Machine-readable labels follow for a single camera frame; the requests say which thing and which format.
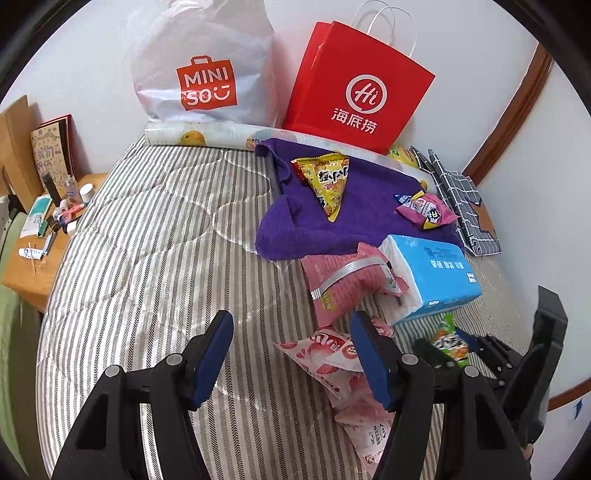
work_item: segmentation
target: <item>yellow duck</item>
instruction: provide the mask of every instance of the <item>yellow duck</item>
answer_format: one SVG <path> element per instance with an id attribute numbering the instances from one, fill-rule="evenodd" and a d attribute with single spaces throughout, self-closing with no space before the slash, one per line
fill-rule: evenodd
<path id="1" fill-rule="evenodd" d="M 197 130 L 186 132 L 178 141 L 178 144 L 186 147 L 207 147 L 205 137 Z"/>

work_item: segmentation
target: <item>pink candy wrapper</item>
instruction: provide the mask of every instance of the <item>pink candy wrapper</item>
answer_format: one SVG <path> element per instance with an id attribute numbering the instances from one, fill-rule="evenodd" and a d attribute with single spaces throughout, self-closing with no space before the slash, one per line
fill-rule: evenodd
<path id="1" fill-rule="evenodd" d="M 365 470 L 373 475 L 382 458 L 394 413 L 384 410 L 373 397 L 365 397 L 337 413 L 340 423 L 353 445 Z"/>
<path id="2" fill-rule="evenodd" d="M 420 191 L 413 196 L 394 195 L 400 202 L 396 211 L 423 230 L 447 225 L 459 217 L 437 195 Z"/>
<path id="3" fill-rule="evenodd" d="M 379 317 L 372 323 L 380 335 L 392 335 L 392 328 Z M 374 400 L 349 335 L 321 328 L 309 338 L 275 345 L 325 386 L 331 405 L 340 410 L 335 420 L 343 425 L 364 468 L 373 475 L 394 414 Z"/>
<path id="4" fill-rule="evenodd" d="M 332 325 L 365 296 L 377 291 L 401 296 L 408 290 L 395 277 L 386 257 L 375 247 L 360 243 L 351 255 L 308 255 L 301 259 L 314 301 L 318 327 Z M 331 278 L 338 278 L 327 288 Z"/>
<path id="5" fill-rule="evenodd" d="M 332 328 L 321 328 L 309 338 L 276 345 L 306 373 L 322 383 L 336 399 L 348 400 L 352 373 L 324 362 L 328 356 L 338 352 L 348 339 L 348 335 Z"/>
<path id="6" fill-rule="evenodd" d="M 380 335 L 390 337 L 394 333 L 392 327 L 385 323 L 380 317 L 374 317 L 372 323 Z M 348 339 L 338 351 L 326 357 L 324 363 L 349 372 L 363 373 L 361 362 L 359 361 L 357 351 L 355 350 L 355 346 L 351 339 Z"/>

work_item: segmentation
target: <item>green snack bag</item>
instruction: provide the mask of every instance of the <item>green snack bag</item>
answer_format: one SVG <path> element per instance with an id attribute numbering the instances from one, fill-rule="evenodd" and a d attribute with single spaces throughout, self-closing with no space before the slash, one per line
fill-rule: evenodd
<path id="1" fill-rule="evenodd" d="M 460 367 L 468 364 L 468 345 L 456 333 L 453 313 L 446 313 L 439 324 L 439 330 L 431 340 L 431 344 L 453 358 Z"/>

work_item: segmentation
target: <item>white wall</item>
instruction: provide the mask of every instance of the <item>white wall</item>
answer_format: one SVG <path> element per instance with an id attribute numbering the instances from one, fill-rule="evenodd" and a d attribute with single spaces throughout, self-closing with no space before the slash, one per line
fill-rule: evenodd
<path id="1" fill-rule="evenodd" d="M 520 132 L 479 186 L 524 320 L 533 322 L 538 284 L 560 295 L 569 318 L 551 395 L 591 377 L 589 152 L 591 117 L 555 65 Z"/>
<path id="2" fill-rule="evenodd" d="M 123 32 L 129 13 L 153 1 L 87 4 L 42 46 L 1 106 L 26 93 L 37 103 L 42 120 L 70 112 L 81 140 L 83 166 L 93 172 L 108 170 L 147 119 L 133 92 Z M 314 23 L 349 23 L 361 2 L 265 1 L 277 33 L 283 109 Z M 437 76 L 401 139 L 422 150 L 435 149 L 448 167 L 461 170 L 511 100 L 536 42 L 493 0 L 390 3 L 414 15 L 418 43 L 413 57 Z M 404 16 L 399 18 L 395 45 L 408 51 L 410 30 Z M 375 33 L 388 38 L 384 23 L 376 23 Z"/>
<path id="3" fill-rule="evenodd" d="M 591 393 L 549 412 L 544 431 L 534 444 L 531 480 L 553 480 L 580 442 L 590 421 Z"/>

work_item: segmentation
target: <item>blue tissue package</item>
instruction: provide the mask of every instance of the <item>blue tissue package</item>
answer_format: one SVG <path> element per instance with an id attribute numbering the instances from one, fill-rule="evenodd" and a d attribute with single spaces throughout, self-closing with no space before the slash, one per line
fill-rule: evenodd
<path id="1" fill-rule="evenodd" d="M 457 245 L 413 236 L 388 235 L 379 250 L 408 291 L 391 303 L 388 323 L 453 310 L 482 295 L 472 267 Z"/>

